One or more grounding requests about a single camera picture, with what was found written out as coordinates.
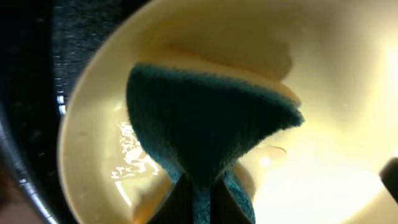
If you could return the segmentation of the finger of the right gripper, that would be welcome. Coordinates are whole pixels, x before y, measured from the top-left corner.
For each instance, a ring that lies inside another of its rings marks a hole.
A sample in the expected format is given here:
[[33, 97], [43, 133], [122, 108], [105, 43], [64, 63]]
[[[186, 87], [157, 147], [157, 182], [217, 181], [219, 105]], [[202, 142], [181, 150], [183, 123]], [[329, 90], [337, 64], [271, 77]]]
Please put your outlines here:
[[398, 203], [398, 158], [390, 159], [380, 171], [379, 176], [387, 191]]

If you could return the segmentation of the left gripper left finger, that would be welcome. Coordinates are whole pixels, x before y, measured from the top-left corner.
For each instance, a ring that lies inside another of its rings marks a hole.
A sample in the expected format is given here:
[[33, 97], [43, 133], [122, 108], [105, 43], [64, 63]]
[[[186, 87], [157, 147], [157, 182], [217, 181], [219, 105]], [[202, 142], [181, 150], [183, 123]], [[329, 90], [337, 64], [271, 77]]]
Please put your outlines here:
[[192, 183], [182, 175], [147, 224], [193, 224]]

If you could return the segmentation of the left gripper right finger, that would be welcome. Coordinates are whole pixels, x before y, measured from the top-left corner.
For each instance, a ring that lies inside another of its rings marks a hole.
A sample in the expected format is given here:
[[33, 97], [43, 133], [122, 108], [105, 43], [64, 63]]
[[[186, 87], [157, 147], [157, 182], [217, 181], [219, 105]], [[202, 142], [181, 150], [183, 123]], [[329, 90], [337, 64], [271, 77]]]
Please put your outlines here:
[[211, 188], [211, 224], [253, 224], [247, 193], [234, 181], [218, 179]]

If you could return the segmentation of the green yellow sponge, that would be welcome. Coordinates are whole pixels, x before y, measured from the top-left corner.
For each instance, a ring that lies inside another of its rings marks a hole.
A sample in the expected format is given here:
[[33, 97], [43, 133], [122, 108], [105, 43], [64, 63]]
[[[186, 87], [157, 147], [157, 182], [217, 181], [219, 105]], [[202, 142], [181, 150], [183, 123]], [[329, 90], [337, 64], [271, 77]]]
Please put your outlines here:
[[218, 179], [243, 189], [233, 174], [240, 157], [304, 121], [300, 100], [278, 80], [177, 50], [134, 64], [126, 105], [143, 150], [166, 170], [172, 188], [182, 175], [192, 183], [193, 223], [211, 223]]

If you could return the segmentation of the yellow plate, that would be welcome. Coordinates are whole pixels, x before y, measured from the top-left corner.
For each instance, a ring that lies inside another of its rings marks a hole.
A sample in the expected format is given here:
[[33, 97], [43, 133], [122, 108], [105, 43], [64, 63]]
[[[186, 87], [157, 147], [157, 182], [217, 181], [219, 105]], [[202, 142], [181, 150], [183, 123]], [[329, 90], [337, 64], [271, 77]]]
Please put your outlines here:
[[258, 223], [396, 223], [379, 177], [397, 157], [396, 1], [151, 1], [102, 45], [78, 81], [58, 137], [58, 171], [78, 223], [145, 223], [168, 191], [138, 145], [126, 80], [169, 44], [288, 45], [284, 83], [303, 125], [240, 158]]

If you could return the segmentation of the black round tray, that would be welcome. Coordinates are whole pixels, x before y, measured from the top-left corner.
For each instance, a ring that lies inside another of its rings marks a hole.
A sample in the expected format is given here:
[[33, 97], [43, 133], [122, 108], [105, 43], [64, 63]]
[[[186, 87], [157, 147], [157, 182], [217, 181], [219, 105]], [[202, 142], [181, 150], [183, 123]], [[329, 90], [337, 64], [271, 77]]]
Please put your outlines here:
[[73, 87], [142, 0], [1, 0], [1, 160], [45, 223], [74, 223], [57, 174]]

